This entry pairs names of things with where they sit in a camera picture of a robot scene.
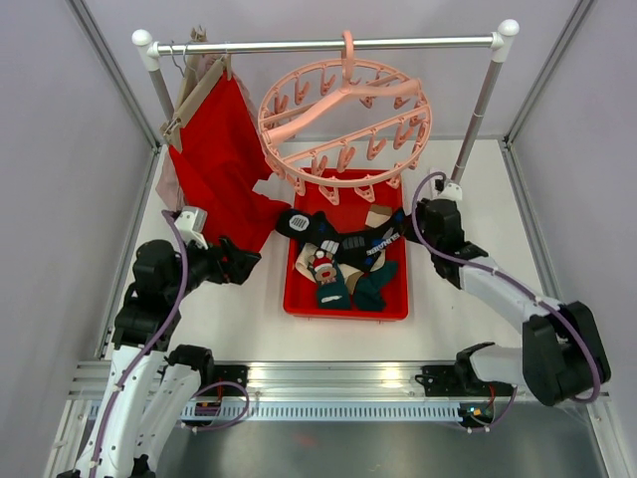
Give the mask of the pink round clip hanger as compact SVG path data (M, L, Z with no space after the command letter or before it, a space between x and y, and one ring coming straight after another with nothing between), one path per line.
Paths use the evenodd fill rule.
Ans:
M415 169L431 133L432 109L419 79L354 54L349 31L338 59L280 78L259 107L265 161L303 196L308 185L331 204L352 190L369 203Z

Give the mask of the teal christmas sock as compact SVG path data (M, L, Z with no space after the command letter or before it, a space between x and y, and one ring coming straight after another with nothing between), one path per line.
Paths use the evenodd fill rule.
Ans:
M351 309L350 293L331 253L317 249L310 258L309 269L317 284L319 308L339 311Z

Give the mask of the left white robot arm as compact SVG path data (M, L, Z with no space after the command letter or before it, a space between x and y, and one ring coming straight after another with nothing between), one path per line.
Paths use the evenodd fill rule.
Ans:
M182 300L202 284L242 285L261 256L229 238L203 246L155 239L142 244L114 321L113 351L98 416L68 477L153 477L165 443L188 401L245 383L215 370L210 350L168 346Z

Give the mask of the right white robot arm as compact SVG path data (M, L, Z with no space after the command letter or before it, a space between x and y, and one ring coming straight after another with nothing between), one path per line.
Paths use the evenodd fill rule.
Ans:
M594 401L611 368L592 311L582 302L543 296L502 269L469 241L457 204L420 199L392 223L408 241L424 246L436 273L486 304L522 337L518 348L483 342L457 353L457 386L476 393L488 383L523 386L542 404Z

